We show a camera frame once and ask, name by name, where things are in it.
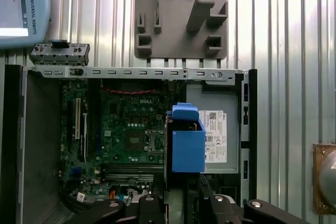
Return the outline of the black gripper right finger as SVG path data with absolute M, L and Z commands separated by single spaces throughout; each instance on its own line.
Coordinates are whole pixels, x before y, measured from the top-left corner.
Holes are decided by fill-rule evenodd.
M 215 194 L 203 174 L 200 175 L 199 184 L 199 223 L 307 223 L 307 221 L 260 199 L 249 200 L 241 207 L 232 197 Z

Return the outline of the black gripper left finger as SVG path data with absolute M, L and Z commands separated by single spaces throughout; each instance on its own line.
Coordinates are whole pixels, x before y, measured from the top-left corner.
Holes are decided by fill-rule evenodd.
M 156 175 L 150 194 L 137 195 L 129 205 L 121 199 L 95 204 L 86 211 L 86 223 L 166 223 L 165 189 L 166 176 Z

